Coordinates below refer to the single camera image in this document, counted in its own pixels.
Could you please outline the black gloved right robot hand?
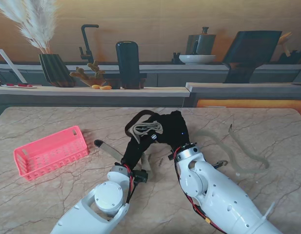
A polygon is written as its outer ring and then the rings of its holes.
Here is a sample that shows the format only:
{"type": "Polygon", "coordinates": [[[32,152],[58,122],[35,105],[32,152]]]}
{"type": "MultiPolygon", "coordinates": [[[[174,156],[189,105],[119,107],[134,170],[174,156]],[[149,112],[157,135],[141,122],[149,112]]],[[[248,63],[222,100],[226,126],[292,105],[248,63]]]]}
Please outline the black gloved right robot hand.
{"type": "Polygon", "coordinates": [[[180,111],[172,111],[170,114],[164,115],[155,113],[147,121],[156,121],[161,124],[163,133],[158,134],[158,143],[165,143],[169,145],[172,150],[176,150],[190,143],[188,129],[180,111]]]}

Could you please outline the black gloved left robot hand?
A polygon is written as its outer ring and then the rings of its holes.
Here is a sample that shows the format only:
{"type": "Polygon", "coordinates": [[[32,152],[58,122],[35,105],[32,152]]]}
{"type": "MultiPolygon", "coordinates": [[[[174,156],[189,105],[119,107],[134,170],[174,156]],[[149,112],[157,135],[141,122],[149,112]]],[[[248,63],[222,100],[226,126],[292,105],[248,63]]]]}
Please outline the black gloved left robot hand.
{"type": "Polygon", "coordinates": [[[155,142],[157,136],[153,139],[150,135],[143,136],[140,140],[140,143],[136,141],[134,137],[131,137],[130,141],[127,144],[125,153],[121,159],[121,164],[126,165],[133,170],[139,160],[141,159],[142,154],[149,148],[149,146],[155,142]]]}

